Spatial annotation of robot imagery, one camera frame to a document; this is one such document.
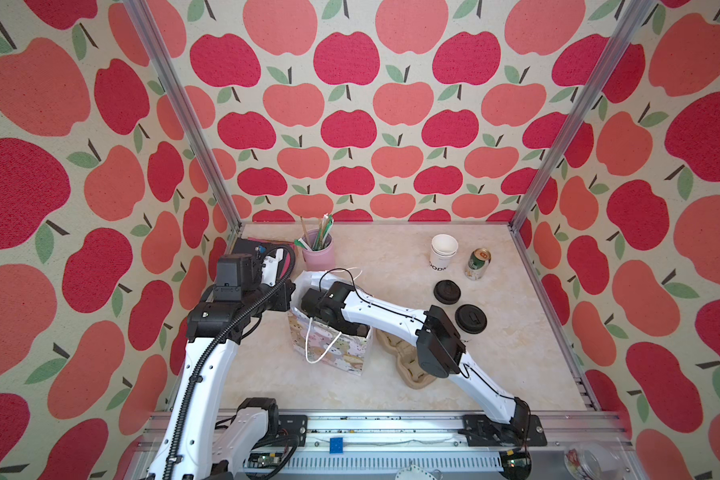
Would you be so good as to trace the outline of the white paper gift bag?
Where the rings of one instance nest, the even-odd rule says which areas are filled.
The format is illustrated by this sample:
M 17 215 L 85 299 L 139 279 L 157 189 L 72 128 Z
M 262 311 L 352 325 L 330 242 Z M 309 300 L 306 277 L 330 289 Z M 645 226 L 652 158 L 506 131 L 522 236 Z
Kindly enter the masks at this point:
M 344 282 L 354 288 L 345 301 L 345 307 L 355 305 L 359 297 L 354 285 L 346 278 L 328 271 L 303 271 L 295 278 L 295 291 L 287 311 L 292 345 L 310 365 L 322 363 L 360 376 L 372 344 L 373 329 L 368 326 L 369 333 L 366 336 L 344 335 L 317 319 L 307 317 L 301 311 L 301 300 L 308 289 L 328 290 L 335 282 Z M 352 321 L 347 313 L 342 313 L 350 322 L 359 323 Z

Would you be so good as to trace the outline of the cardboard cup carrier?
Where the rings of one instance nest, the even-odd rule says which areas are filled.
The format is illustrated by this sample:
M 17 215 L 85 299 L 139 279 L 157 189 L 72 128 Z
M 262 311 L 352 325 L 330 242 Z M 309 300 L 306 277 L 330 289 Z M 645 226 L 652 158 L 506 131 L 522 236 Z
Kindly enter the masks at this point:
M 375 336 L 382 349 L 395 357 L 396 371 L 409 388 L 420 390 L 437 380 L 419 365 L 414 345 L 381 330 L 376 330 Z

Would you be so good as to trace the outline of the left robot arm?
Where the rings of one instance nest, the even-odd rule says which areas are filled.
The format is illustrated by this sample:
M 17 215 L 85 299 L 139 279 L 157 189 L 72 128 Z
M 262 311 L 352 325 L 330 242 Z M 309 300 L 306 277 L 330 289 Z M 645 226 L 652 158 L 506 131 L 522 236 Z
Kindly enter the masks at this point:
M 223 387 L 252 319 L 285 312 L 296 255 L 288 244 L 222 256 L 216 278 L 187 320 L 185 359 L 175 404 L 149 479 L 235 479 L 252 451 L 278 437 L 278 406 L 249 398 L 216 431 Z

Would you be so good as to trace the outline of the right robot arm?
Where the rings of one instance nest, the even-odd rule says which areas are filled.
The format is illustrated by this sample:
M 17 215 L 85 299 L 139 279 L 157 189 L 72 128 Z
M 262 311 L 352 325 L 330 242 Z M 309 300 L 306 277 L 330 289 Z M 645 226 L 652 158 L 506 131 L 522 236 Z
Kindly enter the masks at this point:
M 425 373 L 452 381 L 481 407 L 492 422 L 490 438 L 507 446 L 526 441 L 531 417 L 527 402 L 480 368 L 441 307 L 421 310 L 395 305 L 334 275 L 300 276 L 291 306 L 294 312 L 340 332 L 365 325 L 412 345 Z

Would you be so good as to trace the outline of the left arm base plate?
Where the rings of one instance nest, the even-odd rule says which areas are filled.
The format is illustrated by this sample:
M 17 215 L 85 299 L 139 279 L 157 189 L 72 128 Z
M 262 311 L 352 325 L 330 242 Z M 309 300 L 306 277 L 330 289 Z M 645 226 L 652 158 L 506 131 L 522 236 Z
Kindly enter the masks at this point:
M 308 430 L 307 415 L 279 415 L 269 421 L 265 435 L 254 444 L 255 448 L 265 446 L 304 447 Z

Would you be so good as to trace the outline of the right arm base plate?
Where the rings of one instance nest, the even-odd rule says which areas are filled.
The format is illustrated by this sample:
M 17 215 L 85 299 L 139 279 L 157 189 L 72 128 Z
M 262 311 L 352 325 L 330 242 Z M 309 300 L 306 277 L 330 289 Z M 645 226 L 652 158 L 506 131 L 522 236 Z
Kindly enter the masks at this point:
M 548 445 L 544 428 L 537 415 L 529 417 L 525 440 L 511 425 L 500 424 L 485 415 L 469 414 L 462 417 L 458 430 L 470 447 L 544 447 Z

